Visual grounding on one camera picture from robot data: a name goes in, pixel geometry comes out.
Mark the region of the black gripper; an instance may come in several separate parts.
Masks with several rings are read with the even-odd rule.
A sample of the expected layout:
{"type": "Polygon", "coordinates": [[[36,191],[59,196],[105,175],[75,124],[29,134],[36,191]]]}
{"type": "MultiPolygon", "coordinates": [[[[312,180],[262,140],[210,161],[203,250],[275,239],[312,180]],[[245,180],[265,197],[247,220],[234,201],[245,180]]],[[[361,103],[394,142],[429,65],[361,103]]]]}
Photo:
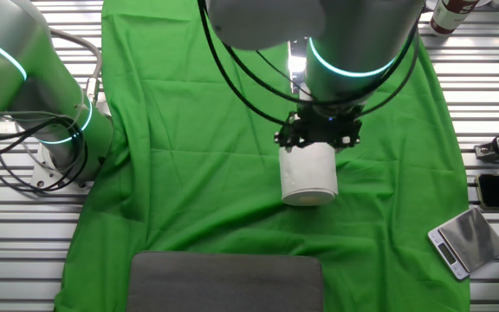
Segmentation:
{"type": "Polygon", "coordinates": [[[274,134],[274,142],[285,152],[294,147],[326,143],[340,149],[360,143],[361,121],[354,114],[321,114],[311,106],[299,106],[290,114],[290,125],[274,134]]]}

